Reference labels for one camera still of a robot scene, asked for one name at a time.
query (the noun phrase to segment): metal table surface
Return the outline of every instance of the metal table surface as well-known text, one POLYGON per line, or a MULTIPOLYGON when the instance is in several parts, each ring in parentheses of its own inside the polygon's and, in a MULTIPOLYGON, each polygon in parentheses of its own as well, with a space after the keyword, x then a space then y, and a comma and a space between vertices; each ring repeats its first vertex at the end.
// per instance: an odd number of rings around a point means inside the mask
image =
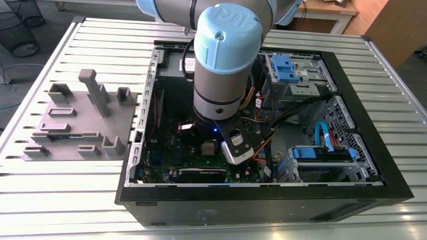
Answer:
POLYGON ((114 205, 121 161, 22 161, 52 83, 82 89, 77 75, 86 68, 97 71, 106 90, 121 86, 141 93, 153 41, 189 38, 182 27, 157 22, 86 18, 70 24, 0 137, 0 236, 425 239, 427 114, 376 47, 359 36, 273 30, 264 46, 335 52, 415 194, 399 205, 377 207, 337 223, 142 227, 124 207, 114 205))

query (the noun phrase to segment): robotic arm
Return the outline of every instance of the robotic arm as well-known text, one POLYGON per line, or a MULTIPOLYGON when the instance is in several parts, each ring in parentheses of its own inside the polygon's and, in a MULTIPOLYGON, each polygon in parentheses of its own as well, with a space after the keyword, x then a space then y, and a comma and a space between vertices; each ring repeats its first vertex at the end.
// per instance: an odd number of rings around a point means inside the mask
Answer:
POLYGON ((301 1, 136 0, 146 15, 196 30, 193 109, 200 118, 218 126, 221 148, 235 165, 253 155, 244 126, 232 119, 252 64, 273 23, 289 24, 301 1), (240 135, 229 134, 235 129, 241 130, 240 135))

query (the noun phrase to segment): ur logo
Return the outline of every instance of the ur logo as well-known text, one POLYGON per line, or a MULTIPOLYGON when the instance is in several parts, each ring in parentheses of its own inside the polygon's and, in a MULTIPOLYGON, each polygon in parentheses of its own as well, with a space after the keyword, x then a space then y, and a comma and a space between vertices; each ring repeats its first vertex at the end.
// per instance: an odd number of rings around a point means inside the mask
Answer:
POLYGON ((247 19, 249 18, 249 15, 245 12, 229 10, 228 8, 222 7, 214 18, 228 22, 236 28, 241 28, 247 22, 247 19))

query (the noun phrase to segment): wire mesh trash bin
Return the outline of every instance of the wire mesh trash bin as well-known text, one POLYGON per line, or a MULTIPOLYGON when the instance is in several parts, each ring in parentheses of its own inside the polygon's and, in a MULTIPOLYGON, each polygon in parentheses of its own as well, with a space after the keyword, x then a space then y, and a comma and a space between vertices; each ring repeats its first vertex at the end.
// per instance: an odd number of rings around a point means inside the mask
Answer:
POLYGON ((0 12, 0 44, 17 58, 28 57, 38 50, 24 16, 16 12, 0 12))
POLYGON ((45 19, 41 15, 36 0, 4 0, 14 13, 24 16, 28 27, 38 27, 45 19))

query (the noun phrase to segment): gray carpet floor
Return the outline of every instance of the gray carpet floor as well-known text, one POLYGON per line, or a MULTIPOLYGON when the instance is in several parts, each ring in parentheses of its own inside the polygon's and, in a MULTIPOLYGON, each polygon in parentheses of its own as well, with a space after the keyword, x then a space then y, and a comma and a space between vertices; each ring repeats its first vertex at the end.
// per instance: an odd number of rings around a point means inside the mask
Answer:
MULTIPOLYGON (((14 58, 0 45, 0 63, 4 67, 32 63, 44 65, 57 46, 57 43, 66 31, 74 16, 89 18, 122 19, 153 21, 153 18, 144 15, 137 7, 100 4, 65 3, 65 11, 57 11, 52 1, 37 1, 45 24, 32 29, 32 33, 40 45, 36 55, 25 58, 14 58)), ((0 0, 0 12, 9 12, 10 9, 0 0)), ((33 84, 41 68, 37 66, 21 66, 5 71, 6 82, 13 78, 13 86, 5 87, 0 84, 0 108, 21 102, 33 84)), ((417 59, 411 56, 397 70, 400 77, 411 88, 419 101, 427 107, 427 59, 417 59)), ((0 109, 0 128, 4 128, 13 116, 16 107, 0 109)))

